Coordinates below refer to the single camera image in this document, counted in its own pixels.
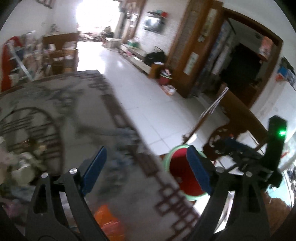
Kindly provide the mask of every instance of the tile floor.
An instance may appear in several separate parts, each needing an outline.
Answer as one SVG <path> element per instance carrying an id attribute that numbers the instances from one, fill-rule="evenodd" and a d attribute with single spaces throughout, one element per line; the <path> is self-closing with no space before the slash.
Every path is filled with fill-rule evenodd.
<path id="1" fill-rule="evenodd" d="M 97 69 L 113 85 L 119 102 L 134 122 L 143 140 L 155 155 L 169 152 L 181 144 L 181 136 L 195 125 L 207 106 L 196 98 L 167 96 L 154 79 L 148 79 L 114 50 L 98 42 L 79 42 L 77 70 Z M 221 113 L 214 113 L 197 132 L 192 143 L 201 149 L 209 134 L 226 123 Z"/>

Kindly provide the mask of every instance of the silver screw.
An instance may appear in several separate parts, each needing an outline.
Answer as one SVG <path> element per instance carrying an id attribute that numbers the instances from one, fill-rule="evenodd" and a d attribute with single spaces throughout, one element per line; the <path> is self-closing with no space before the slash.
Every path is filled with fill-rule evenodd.
<path id="1" fill-rule="evenodd" d="M 75 174 L 76 172 L 77 172 L 78 170 L 77 170 L 77 168 L 72 168 L 72 169 L 70 169 L 70 174 Z"/>
<path id="2" fill-rule="evenodd" d="M 224 172 L 224 168 L 223 167 L 216 167 L 216 172 L 223 173 Z"/>
<path id="3" fill-rule="evenodd" d="M 247 176 L 247 177 L 252 177 L 252 176 L 253 176 L 253 173 L 251 173 L 251 172 L 246 172 L 246 176 Z"/>
<path id="4" fill-rule="evenodd" d="M 48 177 L 48 173 L 47 172 L 42 173 L 41 177 L 42 178 L 47 178 Z"/>

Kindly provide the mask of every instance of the patterned tablecloth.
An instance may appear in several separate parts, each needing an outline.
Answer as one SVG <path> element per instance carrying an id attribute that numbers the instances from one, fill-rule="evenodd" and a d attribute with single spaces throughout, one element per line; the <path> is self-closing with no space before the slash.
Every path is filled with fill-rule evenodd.
<path id="1" fill-rule="evenodd" d="M 198 214 L 160 160 L 142 142 L 96 70 L 72 72 L 15 87 L 0 95 L 0 135 L 10 151 L 28 137 L 47 144 L 51 174 L 60 174 L 107 148 L 108 159 L 93 191 L 91 211 L 108 204 L 126 240 L 182 240 Z"/>

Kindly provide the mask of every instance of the wall-mounted television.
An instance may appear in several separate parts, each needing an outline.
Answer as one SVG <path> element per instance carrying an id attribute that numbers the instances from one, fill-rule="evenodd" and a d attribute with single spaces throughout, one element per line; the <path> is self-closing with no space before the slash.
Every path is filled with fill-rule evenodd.
<path id="1" fill-rule="evenodd" d="M 155 33 L 160 33 L 163 29 L 163 18 L 155 16 L 146 16 L 144 29 Z"/>

